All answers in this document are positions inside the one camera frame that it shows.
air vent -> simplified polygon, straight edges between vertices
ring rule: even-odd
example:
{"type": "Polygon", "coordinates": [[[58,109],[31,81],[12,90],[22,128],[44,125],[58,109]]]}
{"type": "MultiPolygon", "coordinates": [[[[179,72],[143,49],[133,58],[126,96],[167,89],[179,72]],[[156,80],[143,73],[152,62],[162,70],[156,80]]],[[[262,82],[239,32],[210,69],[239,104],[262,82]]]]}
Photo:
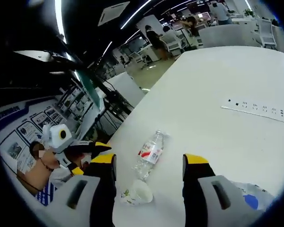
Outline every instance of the air vent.
{"type": "Polygon", "coordinates": [[[107,23],[108,21],[119,17],[128,4],[129,1],[105,8],[100,17],[98,26],[101,26],[107,23]]]}

hand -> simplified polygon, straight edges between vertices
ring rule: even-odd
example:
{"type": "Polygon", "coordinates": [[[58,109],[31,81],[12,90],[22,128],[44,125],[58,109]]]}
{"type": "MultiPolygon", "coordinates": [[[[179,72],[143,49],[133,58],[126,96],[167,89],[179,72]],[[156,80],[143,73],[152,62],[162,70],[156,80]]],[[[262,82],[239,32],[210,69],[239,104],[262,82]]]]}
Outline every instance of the hand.
{"type": "Polygon", "coordinates": [[[51,168],[51,169],[57,169],[60,168],[59,162],[56,159],[54,153],[52,152],[51,149],[47,150],[44,155],[42,156],[41,160],[43,161],[43,163],[51,168]]]}

bracelet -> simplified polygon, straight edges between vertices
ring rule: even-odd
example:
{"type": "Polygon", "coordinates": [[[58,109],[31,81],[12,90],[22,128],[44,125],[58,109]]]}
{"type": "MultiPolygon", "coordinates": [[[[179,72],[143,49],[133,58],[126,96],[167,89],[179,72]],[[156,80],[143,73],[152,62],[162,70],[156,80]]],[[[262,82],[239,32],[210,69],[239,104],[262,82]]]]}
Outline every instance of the bracelet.
{"type": "Polygon", "coordinates": [[[42,162],[42,164],[46,167],[46,169],[48,169],[49,171],[53,171],[53,169],[51,169],[50,167],[48,167],[46,164],[44,164],[44,162],[42,161],[42,159],[40,158],[40,161],[42,162]]]}

display board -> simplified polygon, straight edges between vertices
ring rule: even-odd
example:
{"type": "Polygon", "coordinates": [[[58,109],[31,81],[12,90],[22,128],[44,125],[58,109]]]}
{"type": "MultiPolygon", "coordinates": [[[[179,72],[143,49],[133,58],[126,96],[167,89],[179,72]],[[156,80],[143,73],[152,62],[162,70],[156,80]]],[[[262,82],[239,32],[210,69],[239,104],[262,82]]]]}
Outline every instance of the display board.
{"type": "MultiPolygon", "coordinates": [[[[55,99],[42,98],[0,108],[0,152],[7,152],[17,160],[17,170],[24,174],[36,163],[29,153],[29,145],[33,141],[43,143],[43,125],[66,122],[53,107],[55,103],[55,99]]],[[[52,201],[54,191],[54,185],[48,182],[36,199],[46,206],[52,201]]]]}

blue object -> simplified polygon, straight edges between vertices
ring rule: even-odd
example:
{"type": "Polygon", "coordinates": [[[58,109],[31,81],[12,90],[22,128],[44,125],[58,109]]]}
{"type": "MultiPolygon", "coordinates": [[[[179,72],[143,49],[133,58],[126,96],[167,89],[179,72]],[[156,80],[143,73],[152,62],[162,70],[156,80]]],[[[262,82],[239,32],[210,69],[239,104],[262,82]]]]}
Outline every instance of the blue object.
{"type": "Polygon", "coordinates": [[[257,198],[253,195],[243,195],[245,202],[254,210],[257,210],[259,202],[257,198]]]}

